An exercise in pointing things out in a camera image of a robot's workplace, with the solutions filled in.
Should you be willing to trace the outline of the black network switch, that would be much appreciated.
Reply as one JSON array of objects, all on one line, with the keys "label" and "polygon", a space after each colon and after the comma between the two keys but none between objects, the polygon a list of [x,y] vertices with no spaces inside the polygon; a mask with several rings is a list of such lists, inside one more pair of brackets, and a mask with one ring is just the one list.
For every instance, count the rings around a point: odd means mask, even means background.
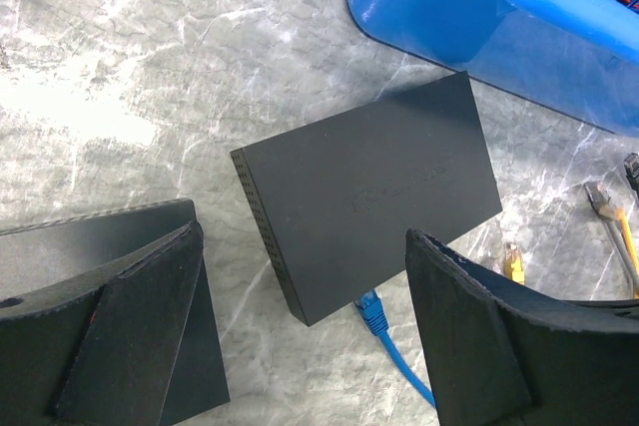
[{"label": "black network switch", "polygon": [[502,209],[464,72],[231,159],[287,306],[308,326],[400,273],[409,229],[451,242]]}]

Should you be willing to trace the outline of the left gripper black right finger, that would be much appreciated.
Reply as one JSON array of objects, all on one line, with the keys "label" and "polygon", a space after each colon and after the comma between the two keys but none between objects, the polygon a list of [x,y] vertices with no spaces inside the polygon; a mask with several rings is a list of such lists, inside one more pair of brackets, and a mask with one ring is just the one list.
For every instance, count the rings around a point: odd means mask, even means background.
[{"label": "left gripper black right finger", "polygon": [[443,425],[634,425],[638,303],[561,300],[417,229],[405,271]]}]

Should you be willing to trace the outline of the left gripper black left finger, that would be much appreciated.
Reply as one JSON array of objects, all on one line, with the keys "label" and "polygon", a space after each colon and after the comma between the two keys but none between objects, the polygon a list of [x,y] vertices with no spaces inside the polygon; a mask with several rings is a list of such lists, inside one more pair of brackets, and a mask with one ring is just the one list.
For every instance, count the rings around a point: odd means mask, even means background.
[{"label": "left gripper black left finger", "polygon": [[175,425],[227,404],[196,208],[179,199],[1,232],[5,425]]}]

